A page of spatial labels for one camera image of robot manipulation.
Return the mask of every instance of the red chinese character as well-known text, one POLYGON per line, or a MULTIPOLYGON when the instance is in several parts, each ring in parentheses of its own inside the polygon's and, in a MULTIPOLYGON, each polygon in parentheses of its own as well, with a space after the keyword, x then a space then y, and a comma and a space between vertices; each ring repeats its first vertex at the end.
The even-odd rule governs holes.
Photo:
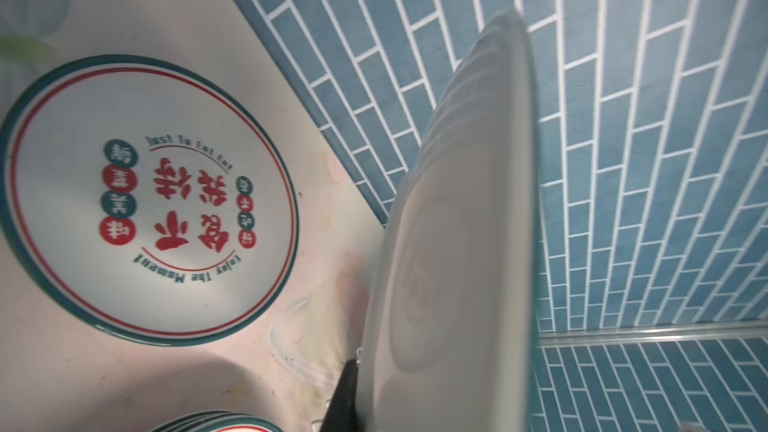
POLYGON ((129 168, 115 167, 112 164, 106 166, 101 171, 101 179, 104 180, 104 184, 113 192, 121 192, 123 194, 133 190, 138 182, 134 171, 129 168))
POLYGON ((240 194, 237 196, 237 207, 242 212, 250 212, 254 210, 254 200, 249 196, 244 196, 243 194, 240 194))
POLYGON ((213 178, 206 174, 205 170, 200 171, 200 177, 197 179, 198 183, 203 184, 203 192, 200 194, 200 200, 203 203, 212 203, 214 206, 220 206, 226 202, 226 192, 222 190, 224 188, 224 181, 221 180, 221 176, 213 178))
POLYGON ((208 248, 216 247, 216 252, 221 252, 224 248, 226 241, 230 239, 228 232, 221 231, 221 219, 219 216, 206 216, 203 214, 202 226, 205 227, 204 235, 197 235, 197 238, 208 248))
POLYGON ((256 245, 256 234, 252 230, 241 230, 237 234, 237 241, 245 248, 252 248, 256 245))
POLYGON ((98 227, 101 237, 111 245, 128 244, 136 235, 136 226, 129 218, 105 217, 98 227))
POLYGON ((192 176, 187 174, 186 168, 179 167, 179 171, 176 173, 174 168, 170 165, 170 159, 161 158, 160 168, 156 168, 154 171, 162 177, 154 180, 154 183, 160 186, 155 188, 155 190, 158 191, 158 194, 170 200, 170 197, 177 192, 176 188, 180 188, 181 197, 187 198, 190 189, 192 188, 192 186, 187 184, 187 180, 192 176))
POLYGON ((176 216, 175 210, 168 212, 168 216, 166 217, 165 222, 166 226, 157 223, 154 225, 154 229, 160 234, 169 235, 169 237, 159 238, 158 241, 154 244, 155 247, 157 247, 159 250, 168 250, 169 248, 176 248, 180 245, 188 243, 186 238, 179 237, 179 232, 182 234, 187 233, 187 221, 184 221, 179 225, 179 219, 176 216))

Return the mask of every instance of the stack of plates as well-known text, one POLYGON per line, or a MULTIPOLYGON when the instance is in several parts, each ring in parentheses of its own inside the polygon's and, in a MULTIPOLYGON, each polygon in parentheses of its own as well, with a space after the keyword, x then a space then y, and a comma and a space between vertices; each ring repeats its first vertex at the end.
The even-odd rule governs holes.
POLYGON ((227 410, 195 412, 167 422, 150 432, 283 432, 276 425, 252 415, 227 410))

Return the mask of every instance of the red curved line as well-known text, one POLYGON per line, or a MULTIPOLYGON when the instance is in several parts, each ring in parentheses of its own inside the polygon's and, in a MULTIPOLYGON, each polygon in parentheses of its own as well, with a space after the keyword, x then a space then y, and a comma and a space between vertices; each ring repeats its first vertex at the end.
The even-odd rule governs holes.
POLYGON ((224 260, 223 260, 223 261, 219 262, 218 264, 213 264, 213 265, 211 265, 210 267, 206 267, 206 268, 181 268, 181 267, 177 267, 176 265, 166 264, 165 262, 163 262, 163 261, 159 260, 159 259, 158 259, 157 257, 155 257, 154 255, 152 255, 152 254, 149 254, 149 251, 148 251, 146 248, 144 248, 144 247, 142 247, 142 248, 141 248, 141 250, 143 250, 145 254, 149 255, 149 256, 150 256, 150 257, 152 257, 154 260, 158 261, 160 264, 162 264, 162 265, 165 265, 166 267, 172 267, 172 268, 175 268, 176 270, 180 270, 180 271, 183 271, 183 272, 200 272, 200 271, 203 271, 203 270, 208 270, 209 268, 218 267, 219 265, 222 265, 222 264, 224 264, 224 263, 225 263, 225 262, 226 262, 226 261, 229 259, 229 257, 232 257, 232 254, 235 254, 235 249, 232 249, 232 252, 230 252, 230 254, 229 254, 229 255, 227 255, 227 256, 224 258, 224 260))
POLYGON ((229 174, 229 173, 230 173, 230 171, 226 170, 226 169, 224 168, 224 166, 222 166, 221 164, 219 164, 219 162, 218 162, 218 161, 217 161, 215 158, 213 158, 213 157, 209 156, 208 154, 206 154, 206 153, 205 153, 205 152, 203 152, 202 150, 199 150, 199 149, 195 149, 194 147, 189 147, 189 146, 176 146, 176 145, 171 145, 171 146, 159 146, 159 147, 155 147, 154 149, 149 149, 149 151, 150 151, 150 152, 152 152, 153 150, 158 150, 158 149, 165 149, 166 147, 178 147, 179 149, 189 149, 189 150, 194 150, 194 151, 196 151, 196 152, 199 152, 199 153, 203 154, 204 156, 206 156, 207 158, 210 158, 211 160, 213 160, 213 161, 216 163, 216 165, 217 165, 218 167, 221 167, 221 170, 224 170, 224 171, 225 171, 227 174, 229 174))
POLYGON ((286 178, 285 172, 283 171, 283 167, 280 165, 280 162, 275 157, 275 153, 270 147, 264 138, 261 136, 259 131, 254 127, 252 123, 245 117, 243 117, 242 114, 238 110, 236 110, 234 107, 232 107, 228 102, 226 102, 224 99, 219 97, 218 95, 214 94, 210 90, 198 85, 195 82, 192 82, 191 80, 188 80, 184 77, 179 77, 174 74, 171 74, 169 72, 165 72, 162 70, 153 70, 153 69, 146 69, 143 67, 112 67, 110 69, 101 69, 101 70, 94 70, 92 72, 86 72, 84 74, 81 74, 80 76, 72 77, 70 80, 67 80, 55 88, 51 90, 45 97, 40 100, 37 104, 34 105, 30 113, 27 115, 26 119, 24 119, 24 123, 22 124, 22 128, 19 130, 18 135, 16 135, 13 148, 12 148, 12 162, 11 162, 11 188, 13 192, 13 207, 14 211, 16 212, 16 216, 19 218, 19 225, 22 227, 22 235, 24 236, 24 240, 26 240, 27 244, 29 244, 29 247, 32 249, 32 253, 35 257, 38 258, 40 261, 40 264, 42 265, 43 269, 48 273, 48 275, 53 278, 53 280, 59 284, 59 286, 67 293, 71 298, 73 298, 76 302, 79 302, 83 305, 83 307, 87 308, 88 310, 96 313, 97 315, 101 316, 102 318, 105 318, 109 320, 110 322, 113 322, 115 324, 118 324, 122 327, 125 327, 129 330, 138 331, 138 332, 144 332, 146 334, 155 334, 160 336, 170 336, 170 337, 187 337, 187 336, 193 336, 193 335, 204 335, 204 334, 210 334, 212 332, 228 328, 229 326, 236 324, 240 321, 243 321, 245 318, 251 316, 253 312, 258 310, 261 305, 266 302, 269 297, 272 296, 272 293, 277 289, 277 286, 282 282, 283 276, 286 274, 286 270, 288 268, 288 263, 290 262, 291 254, 293 253, 293 236, 296 233, 296 212, 294 211, 294 207, 296 204, 293 201, 293 197, 290 194, 290 188, 288 187, 288 179, 286 178), (290 241, 288 243, 288 252, 286 254, 286 260, 283 263, 283 269, 280 271, 280 275, 277 276, 277 279, 272 284, 272 287, 270 290, 262 297, 262 299, 252 308, 248 309, 244 314, 241 316, 232 319, 229 322, 226 322, 225 324, 218 325, 216 327, 208 328, 202 331, 189 331, 189 332, 169 332, 169 331, 155 331, 149 328, 143 328, 139 327, 137 325, 129 324, 128 322, 123 322, 118 318, 112 317, 110 314, 107 314, 106 312, 102 312, 89 302, 86 302, 82 297, 80 297, 78 294, 76 294, 68 285, 64 283, 64 281, 54 272, 53 268, 45 261, 45 258, 42 256, 39 250, 37 250, 37 247, 35 247, 34 242, 32 241, 32 237, 29 234, 29 230, 27 230, 27 226, 24 223, 24 215, 22 214, 21 207, 18 204, 18 191, 16 190, 16 158, 18 158, 18 148, 20 147, 22 143, 22 138, 24 137, 24 133, 26 132, 27 126, 29 126, 30 121, 34 117, 34 115, 43 107, 43 105, 49 101, 54 95, 61 92, 63 89, 66 89, 70 85, 76 82, 80 82, 81 80, 87 79, 89 77, 98 76, 104 73, 114 73, 114 72, 144 72, 144 73, 151 73, 159 76, 166 76, 171 79, 176 79, 180 82, 184 82, 187 85, 191 85, 192 87, 195 87, 199 90, 202 90, 203 92, 207 93, 209 96, 213 97, 214 99, 218 100, 224 106, 235 113, 245 124, 254 131, 254 134, 256 134, 256 137, 261 140, 261 143, 264 144, 264 147, 269 151, 270 155, 272 156, 272 160, 275 163, 275 166, 277 167, 277 170, 280 171, 280 175, 283 178, 283 186, 285 187, 286 194, 288 195, 288 210, 290 212, 290 241))

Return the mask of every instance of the blue brick tile wall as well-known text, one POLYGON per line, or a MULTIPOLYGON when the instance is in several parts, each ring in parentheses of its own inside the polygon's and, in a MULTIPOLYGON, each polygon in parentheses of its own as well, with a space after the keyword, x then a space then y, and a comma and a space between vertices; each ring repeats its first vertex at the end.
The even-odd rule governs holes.
POLYGON ((543 348, 533 364, 533 432, 768 430, 765 339, 543 348))
POLYGON ((538 82, 539 330, 768 316, 768 0, 234 2, 382 223, 452 72, 516 8, 538 82))

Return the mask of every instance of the red circle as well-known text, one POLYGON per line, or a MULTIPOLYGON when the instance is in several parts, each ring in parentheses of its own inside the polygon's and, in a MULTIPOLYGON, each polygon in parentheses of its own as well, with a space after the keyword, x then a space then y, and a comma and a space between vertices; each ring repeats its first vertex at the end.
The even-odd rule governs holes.
POLYGON ((253 248, 256 245, 256 234, 252 230, 241 230, 237 233, 237 241, 245 248, 253 248))
POLYGON ((111 245, 128 244, 136 235, 136 226, 129 218, 104 217, 98 226, 101 238, 111 245))
POLYGON ((162 71, 162 70, 153 70, 153 69, 147 69, 147 68, 143 68, 143 67, 125 67, 125 66, 124 67, 113 67, 113 68, 110 68, 110 69, 94 70, 94 71, 91 71, 91 72, 83 73, 80 76, 72 77, 71 79, 66 80, 63 83, 61 83, 58 86, 56 86, 55 88, 53 88, 53 90, 51 92, 49 92, 45 97, 43 97, 39 102, 37 102, 34 105, 34 107, 32 108, 32 111, 29 113, 29 115, 26 117, 26 119, 24 119, 24 123, 22 124, 22 128, 18 132, 18 134, 16 135, 16 137, 14 139, 14 144, 13 144, 13 149, 12 149, 12 157, 14 158, 14 160, 12 160, 12 162, 11 162, 11 184, 12 184, 12 192, 13 192, 13 207, 14 207, 14 211, 16 213, 16 216, 19 217, 19 222, 20 222, 19 225, 22 228, 21 232, 22 232, 22 235, 24 236, 24 239, 30 245, 30 248, 32 249, 32 253, 34 254, 34 256, 40 261, 42 269, 44 270, 44 272, 46 272, 46 275, 49 276, 50 278, 52 278, 53 281, 56 282, 56 284, 58 284, 61 287, 63 292, 66 293, 67 295, 69 295, 73 300, 75 300, 77 303, 80 303, 84 308, 88 309, 89 311, 96 313, 100 318, 102 318, 104 320, 110 321, 110 322, 112 322, 114 324, 117 324, 119 326, 125 327, 125 328, 127 328, 129 330, 133 330, 133 331, 137 331, 137 332, 144 332, 146 334, 156 334, 156 335, 160 335, 160 336, 189 337, 189 336, 193 336, 193 335, 210 334, 212 332, 219 331, 219 330, 224 329, 224 328, 228 328, 229 326, 231 326, 233 324, 236 324, 238 322, 241 322, 245 318, 249 317, 255 310, 257 310, 259 307, 261 307, 261 305, 264 304, 264 302, 266 302, 268 300, 268 298, 272 295, 272 293, 274 293, 274 291, 278 288, 278 285, 283 280, 283 277, 286 275, 286 272, 287 272, 287 269, 288 269, 288 264, 290 264, 290 259, 291 259, 291 256, 293 255, 293 252, 294 252, 294 246, 295 246, 294 237, 295 237, 295 234, 296 234, 296 224, 295 224, 295 221, 296 221, 297 210, 295 210, 296 204, 293 201, 293 196, 291 194, 291 188, 290 188, 290 186, 288 184, 288 178, 286 177, 286 173, 285 173, 282 165, 280 164, 280 161, 275 157, 275 151, 267 143, 267 141, 264 139, 264 137, 262 137, 261 133, 257 130, 257 128, 254 126, 254 124, 252 124, 247 118, 245 118, 242 113, 240 113, 237 109, 232 107, 232 105, 230 105, 228 102, 226 102, 222 97, 218 96, 217 94, 211 92, 208 89, 205 89, 201 85, 198 85, 197 83, 192 82, 191 80, 188 80, 185 77, 179 77, 179 76, 176 76, 176 75, 174 75, 174 74, 172 74, 170 72, 165 72, 165 71, 162 71), (229 321, 229 322, 227 322, 225 324, 218 325, 216 327, 208 328, 208 329, 201 330, 201 331, 169 332, 169 331, 155 331, 155 330, 152 330, 152 329, 139 327, 137 325, 132 325, 132 324, 129 324, 128 322, 124 322, 124 321, 121 321, 118 318, 112 317, 109 314, 106 314, 105 312, 102 312, 101 310, 99 310, 98 308, 96 308, 95 306, 90 304, 89 302, 86 302, 85 300, 82 299, 82 297, 80 297, 77 293, 75 293, 73 290, 71 290, 70 287, 67 286, 64 283, 64 281, 56 274, 56 272, 53 270, 53 268, 45 261, 45 258, 42 256, 40 251, 37 250, 37 247, 35 247, 32 239, 31 239, 31 237, 29 235, 29 231, 27 230, 27 226, 24 223, 24 215, 22 214, 21 208, 19 207, 19 204, 18 204, 18 191, 16 190, 16 165, 17 164, 16 164, 16 161, 15 161, 15 159, 18 157, 18 148, 21 145, 21 141, 22 141, 22 138, 24 137, 24 132, 25 132, 27 126, 29 125, 29 123, 32 120, 32 118, 34 117, 34 114, 36 114, 43 107, 43 105, 47 101, 49 101, 54 95, 56 95, 57 93, 61 92, 64 89, 66 89, 70 85, 72 85, 74 83, 77 83, 77 82, 80 82, 81 80, 88 79, 88 78, 93 77, 93 76, 99 76, 99 75, 102 75, 102 74, 105 74, 105 73, 115 73, 115 72, 143 72, 143 73, 155 74, 155 75, 158 75, 158 76, 165 76, 165 77, 168 77, 168 78, 171 78, 171 79, 178 80, 180 82, 184 82, 187 85, 190 85, 190 86, 195 87, 195 88, 197 88, 199 90, 202 90, 203 92, 206 92, 208 95, 210 95, 211 97, 215 98, 216 100, 218 100, 219 102, 224 104, 226 108, 228 108, 229 110, 234 112, 235 115, 237 115, 241 120, 243 120, 243 122, 246 124, 246 126, 248 126, 254 132, 254 134, 256 134, 256 136, 259 138, 259 140, 261 140, 262 144, 264 144, 264 147, 267 149, 267 151, 269 151, 270 155, 272 156, 272 160, 275 163, 275 166, 277 167, 277 170, 280 172, 280 175, 283 178, 283 186, 285 187, 285 191, 286 191, 286 194, 288 196, 288 210, 290 212, 290 219, 291 219, 291 222, 290 222, 290 224, 291 224, 290 240, 289 240, 289 245, 288 245, 288 251, 286 252, 286 258, 285 258, 285 261, 283 263, 283 268, 280 271, 280 275, 277 276, 277 279, 272 284, 272 287, 270 288, 270 290, 266 293, 266 295, 264 295, 264 297, 262 297, 262 299, 255 306, 253 306, 251 309, 247 310, 241 316, 239 316, 239 317, 237 317, 237 318, 235 318, 235 319, 233 319, 233 320, 231 320, 231 321, 229 321))
POLYGON ((113 166, 112 164, 106 166, 101 171, 101 179, 104 180, 104 185, 109 187, 114 192, 130 192, 136 188, 138 179, 134 171, 129 168, 120 168, 113 166))
POLYGON ((250 212, 254 210, 254 200, 249 196, 240 194, 237 196, 237 207, 242 212, 250 212))

